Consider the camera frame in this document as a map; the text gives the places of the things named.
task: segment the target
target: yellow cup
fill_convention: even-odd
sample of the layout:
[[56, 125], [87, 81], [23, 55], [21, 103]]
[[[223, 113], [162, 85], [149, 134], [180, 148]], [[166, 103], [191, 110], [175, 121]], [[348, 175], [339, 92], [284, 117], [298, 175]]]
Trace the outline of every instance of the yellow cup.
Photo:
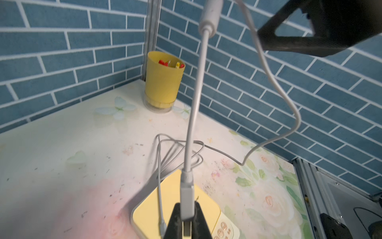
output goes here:
[[[170, 64], [164, 66], [159, 64], [159, 60], [170, 60]], [[147, 54], [145, 99], [150, 105], [159, 109], [174, 105], [185, 71], [185, 67], [175, 68], [177, 62], [185, 65], [179, 58], [167, 53], [152, 51]]]

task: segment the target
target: clear plastic base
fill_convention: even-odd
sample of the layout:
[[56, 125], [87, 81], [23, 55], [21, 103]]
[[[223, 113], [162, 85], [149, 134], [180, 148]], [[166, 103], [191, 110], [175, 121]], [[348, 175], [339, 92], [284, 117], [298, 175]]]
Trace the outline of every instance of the clear plastic base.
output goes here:
[[172, 110], [172, 106], [169, 107], [169, 108], [158, 108], [158, 107], [155, 107], [155, 106], [152, 106], [147, 100], [146, 98], [144, 99], [144, 105], [146, 106], [146, 108], [148, 108], [150, 111], [154, 112], [154, 113], [158, 113], [158, 114], [165, 114], [165, 113], [168, 113]]

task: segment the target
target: yellow device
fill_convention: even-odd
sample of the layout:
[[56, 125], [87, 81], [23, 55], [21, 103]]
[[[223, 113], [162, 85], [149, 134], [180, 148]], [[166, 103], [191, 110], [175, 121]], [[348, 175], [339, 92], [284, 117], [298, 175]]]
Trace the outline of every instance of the yellow device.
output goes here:
[[[180, 202], [180, 174], [177, 170], [160, 184], [163, 216], [170, 221], [174, 205]], [[226, 217], [220, 207], [203, 190], [195, 185], [195, 200], [199, 202], [213, 239], [238, 239], [239, 229]], [[142, 239], [161, 239], [159, 232], [158, 188], [151, 192], [131, 214], [131, 222]]]

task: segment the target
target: cable plug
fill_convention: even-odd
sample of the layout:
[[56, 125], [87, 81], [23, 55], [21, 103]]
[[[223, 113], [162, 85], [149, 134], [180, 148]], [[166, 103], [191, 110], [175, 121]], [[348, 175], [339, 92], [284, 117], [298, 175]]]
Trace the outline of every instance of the cable plug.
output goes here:
[[162, 220], [160, 222], [160, 225], [159, 225], [159, 232], [160, 232], [160, 237], [161, 238], [163, 238], [165, 236], [166, 229], [167, 229], [166, 223], [165, 223], [164, 220]]

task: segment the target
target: table surface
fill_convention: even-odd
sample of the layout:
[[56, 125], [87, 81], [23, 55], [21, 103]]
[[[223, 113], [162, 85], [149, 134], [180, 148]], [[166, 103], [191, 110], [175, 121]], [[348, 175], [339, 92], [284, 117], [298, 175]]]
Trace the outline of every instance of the table surface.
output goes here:
[[[0, 134], [1, 237], [137, 238], [129, 218], [156, 187], [154, 137], [185, 139], [190, 111], [176, 101], [156, 114], [143, 96], [144, 82], [135, 81]], [[203, 114], [195, 140], [238, 160], [255, 145]], [[201, 155], [195, 184], [241, 239], [312, 238], [290, 163], [264, 149], [244, 167], [209, 149]]]

